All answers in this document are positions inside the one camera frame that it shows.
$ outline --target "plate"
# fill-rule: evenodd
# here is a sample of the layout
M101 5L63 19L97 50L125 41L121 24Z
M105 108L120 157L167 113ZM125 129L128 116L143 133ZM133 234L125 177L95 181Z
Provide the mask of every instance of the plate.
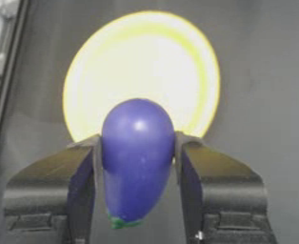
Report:
M93 34L72 60L68 130L75 141L88 138L119 103L147 98L164 107L177 131L204 136L219 96L217 58L203 32L168 12L132 13Z

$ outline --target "gray surface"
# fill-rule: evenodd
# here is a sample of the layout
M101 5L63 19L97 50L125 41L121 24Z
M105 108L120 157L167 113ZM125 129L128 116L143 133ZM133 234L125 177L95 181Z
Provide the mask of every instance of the gray surface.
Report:
M0 198L8 176L71 140L63 82L92 31L128 12L169 10L203 29L220 60L221 104L205 141L261 174L279 242L299 243L299 0L33 2L0 144Z

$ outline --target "yellow plate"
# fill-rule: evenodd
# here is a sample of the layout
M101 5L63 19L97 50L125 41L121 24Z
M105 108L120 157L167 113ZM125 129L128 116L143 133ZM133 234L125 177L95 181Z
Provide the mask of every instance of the yellow plate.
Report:
M64 113L75 141L101 132L112 108L148 98L172 117L177 131L204 136L220 93L213 48L181 17L144 11L112 21L89 38L72 61Z

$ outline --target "purple eggplant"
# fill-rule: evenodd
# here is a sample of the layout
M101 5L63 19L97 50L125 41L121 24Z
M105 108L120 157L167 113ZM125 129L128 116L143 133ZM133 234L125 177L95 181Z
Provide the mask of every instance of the purple eggplant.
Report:
M136 225L163 194L175 155L169 115L147 99L109 112L101 134L105 204L115 229Z

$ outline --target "eggplant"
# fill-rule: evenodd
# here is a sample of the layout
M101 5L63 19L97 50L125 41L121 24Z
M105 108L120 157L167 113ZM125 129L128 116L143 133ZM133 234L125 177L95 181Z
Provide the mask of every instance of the eggplant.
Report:
M137 225L163 194L175 156L169 115L147 99L128 100L103 124L105 205L112 228Z

